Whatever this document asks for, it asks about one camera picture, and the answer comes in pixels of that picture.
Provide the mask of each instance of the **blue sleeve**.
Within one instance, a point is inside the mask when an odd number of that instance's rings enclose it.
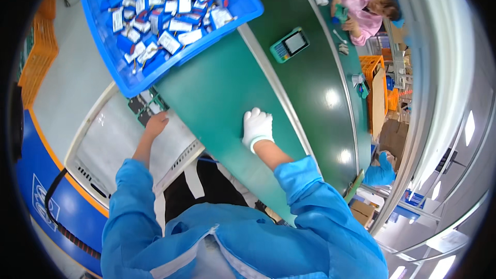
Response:
[[[386,152],[382,152],[379,155],[380,166],[369,166],[365,172],[365,178],[363,183],[374,186],[374,185],[388,185],[391,184],[396,178],[393,166],[388,162],[388,155]]]
[[[328,243],[330,277],[387,278],[385,258],[372,236],[353,217],[343,197],[317,172],[308,156],[274,171],[286,192],[297,228],[310,229]]]
[[[131,260],[155,237],[162,237],[153,209],[153,178],[143,163],[126,159],[115,181],[117,191],[110,198],[109,219],[102,234],[104,277],[107,267]]]

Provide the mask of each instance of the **white glove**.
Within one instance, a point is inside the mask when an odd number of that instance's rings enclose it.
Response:
[[[243,144],[249,148],[253,153],[253,145],[260,140],[270,140],[272,138],[272,115],[269,113],[261,112],[258,108],[253,108],[247,111],[243,118],[244,136]]]

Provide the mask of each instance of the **black pants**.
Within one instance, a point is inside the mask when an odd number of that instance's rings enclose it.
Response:
[[[186,176],[183,172],[164,191],[165,223],[176,218],[189,207],[201,203],[232,204],[248,207],[242,194],[219,171],[217,164],[199,160],[196,165],[196,172],[202,183],[205,196],[198,199],[194,198],[186,183]]]

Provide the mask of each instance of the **blue plastic crate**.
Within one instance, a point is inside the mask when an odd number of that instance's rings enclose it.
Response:
[[[142,72],[137,72],[133,75],[132,65],[127,64],[123,57],[124,52],[117,48],[117,36],[106,25],[112,14],[107,11],[100,11],[102,1],[104,0],[81,0],[81,3],[98,51],[115,83],[127,97],[137,96],[140,92],[150,88],[155,82],[165,76],[172,66],[184,64],[196,54],[219,41],[223,36],[231,33],[238,26],[257,18],[264,12],[264,7],[260,0],[229,0],[228,9],[238,19],[214,30],[184,50],[176,53],[167,62],[157,65],[158,67],[153,67],[155,62],[152,62],[146,68],[147,75],[143,75]],[[149,33],[143,40],[148,39],[151,35]]]

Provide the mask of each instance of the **blue lab coat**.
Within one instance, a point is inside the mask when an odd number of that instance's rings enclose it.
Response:
[[[195,244],[211,234],[236,278],[387,279],[379,246],[311,157],[281,164],[274,175],[297,215],[296,228],[278,226],[249,207],[204,203],[169,221],[162,237],[152,176],[142,163],[127,159],[115,178],[102,235],[103,277],[189,278]]]
[[[374,186],[374,185],[389,185],[394,179],[396,179],[396,174],[394,173],[393,166],[388,162],[388,155],[386,152],[382,152],[379,155],[380,166],[369,166],[365,172],[365,178],[363,183]]]

